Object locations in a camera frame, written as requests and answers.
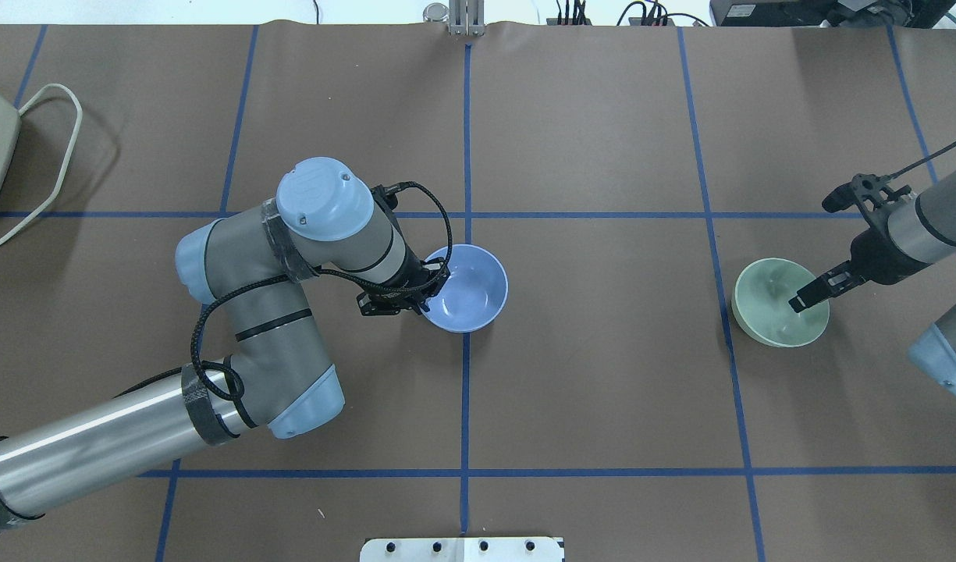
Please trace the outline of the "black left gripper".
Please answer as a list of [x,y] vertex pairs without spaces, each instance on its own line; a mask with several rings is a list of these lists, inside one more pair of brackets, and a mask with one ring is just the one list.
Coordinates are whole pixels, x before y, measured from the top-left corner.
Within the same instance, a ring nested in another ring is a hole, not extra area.
[[406,262],[407,269],[396,287],[421,289],[399,292],[393,298],[396,307],[420,307],[423,315],[446,315],[445,286],[441,287],[441,257],[421,260],[412,257]]

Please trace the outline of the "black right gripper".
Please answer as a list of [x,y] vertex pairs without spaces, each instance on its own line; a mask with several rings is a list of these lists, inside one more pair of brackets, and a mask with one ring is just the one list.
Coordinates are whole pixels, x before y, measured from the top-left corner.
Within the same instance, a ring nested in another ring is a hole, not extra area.
[[788,300],[794,313],[802,313],[828,299],[873,282],[893,285],[918,271],[918,262],[905,255],[887,229],[870,228],[850,243],[850,264],[838,264],[813,279]]

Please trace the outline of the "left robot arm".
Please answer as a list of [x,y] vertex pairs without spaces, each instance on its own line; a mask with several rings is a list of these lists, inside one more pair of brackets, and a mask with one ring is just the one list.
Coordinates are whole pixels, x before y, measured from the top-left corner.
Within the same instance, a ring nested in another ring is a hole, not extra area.
[[371,187],[327,157],[293,165],[264,202],[187,234],[175,266],[201,306],[187,359],[85,411],[0,436],[0,534],[249,431],[289,439],[331,422],[345,397],[306,285],[355,286],[366,317],[425,312],[449,266],[407,241],[396,210],[409,190],[430,200],[453,241],[430,188]]

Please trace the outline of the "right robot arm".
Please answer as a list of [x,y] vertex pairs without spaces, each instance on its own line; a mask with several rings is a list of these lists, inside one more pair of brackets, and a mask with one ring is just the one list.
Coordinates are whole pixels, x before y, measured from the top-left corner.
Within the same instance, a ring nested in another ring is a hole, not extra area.
[[[823,199],[828,213],[855,206],[868,228],[850,243],[848,260],[789,299],[794,312],[870,282],[899,283],[956,254],[956,170],[919,193],[892,189],[892,179],[857,174]],[[956,304],[909,346],[908,356],[956,397]]]

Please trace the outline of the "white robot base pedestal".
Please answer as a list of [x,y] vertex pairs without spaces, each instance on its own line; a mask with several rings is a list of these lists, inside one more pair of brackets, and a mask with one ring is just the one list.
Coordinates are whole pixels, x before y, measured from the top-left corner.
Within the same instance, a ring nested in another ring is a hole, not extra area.
[[562,538],[548,536],[375,538],[360,561],[566,561]]

